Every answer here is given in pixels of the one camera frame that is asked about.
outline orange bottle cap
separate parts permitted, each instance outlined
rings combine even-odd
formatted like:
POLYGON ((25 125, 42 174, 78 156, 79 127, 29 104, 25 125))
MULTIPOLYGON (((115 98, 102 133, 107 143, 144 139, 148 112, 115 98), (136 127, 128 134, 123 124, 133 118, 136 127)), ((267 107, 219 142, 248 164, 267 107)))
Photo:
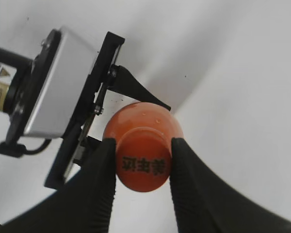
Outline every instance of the orange bottle cap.
POLYGON ((149 192, 162 186, 171 171, 171 139, 183 137, 168 110, 152 103, 135 103, 109 121, 104 138, 116 139, 116 172, 135 191, 149 192))

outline black cylinder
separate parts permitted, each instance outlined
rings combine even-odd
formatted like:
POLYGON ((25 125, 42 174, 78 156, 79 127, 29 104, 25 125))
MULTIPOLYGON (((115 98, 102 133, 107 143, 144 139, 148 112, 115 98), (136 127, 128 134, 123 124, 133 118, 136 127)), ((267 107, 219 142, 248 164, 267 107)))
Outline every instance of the black cylinder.
POLYGON ((30 74, 31 66, 31 59, 0 48, 0 79, 12 78, 1 111, 8 114, 13 111, 18 88, 23 79, 30 74))

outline black cable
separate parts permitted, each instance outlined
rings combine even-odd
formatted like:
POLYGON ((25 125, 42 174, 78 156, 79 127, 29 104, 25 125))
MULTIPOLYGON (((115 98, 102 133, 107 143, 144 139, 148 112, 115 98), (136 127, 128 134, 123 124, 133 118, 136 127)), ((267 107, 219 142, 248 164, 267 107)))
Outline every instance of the black cable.
POLYGON ((49 146, 51 141, 52 141, 51 139, 45 139, 43 144, 38 149, 35 149, 35 150, 27 150, 26 149, 24 154, 33 155, 33 154, 41 153, 42 151, 44 151, 49 146))
POLYGON ((0 154, 19 158, 22 155, 34 155, 45 150, 50 144, 50 139, 45 139, 43 144, 36 150, 27 150, 23 144, 7 145, 5 142, 0 143, 0 154))

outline white background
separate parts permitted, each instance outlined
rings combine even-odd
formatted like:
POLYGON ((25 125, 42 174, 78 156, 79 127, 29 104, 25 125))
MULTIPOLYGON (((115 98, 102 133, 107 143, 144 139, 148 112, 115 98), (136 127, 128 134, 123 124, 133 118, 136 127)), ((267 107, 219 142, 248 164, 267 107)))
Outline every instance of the white background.
MULTIPOLYGON (((173 107, 185 138, 237 190, 291 220, 291 0, 0 0, 0 46, 33 58, 67 25, 100 48, 126 38, 118 64, 173 107)), ((131 100, 109 93, 91 135, 131 100)), ((8 117, 0 113, 0 141, 8 117)), ((25 139, 31 147, 41 141, 25 139)), ((0 155, 0 223, 52 193, 60 139, 38 156, 0 155)), ((117 183, 110 232, 177 232, 169 184, 117 183)))

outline bottle cap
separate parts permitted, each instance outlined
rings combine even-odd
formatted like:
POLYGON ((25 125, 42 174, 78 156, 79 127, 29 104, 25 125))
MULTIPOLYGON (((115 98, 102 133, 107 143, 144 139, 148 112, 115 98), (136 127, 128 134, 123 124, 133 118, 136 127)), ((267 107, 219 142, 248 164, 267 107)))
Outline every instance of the bottle cap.
POLYGON ((149 192, 162 186, 171 171, 171 139, 183 137, 176 119, 163 107, 135 103, 109 121, 104 138, 116 139, 116 172, 128 188, 149 192))

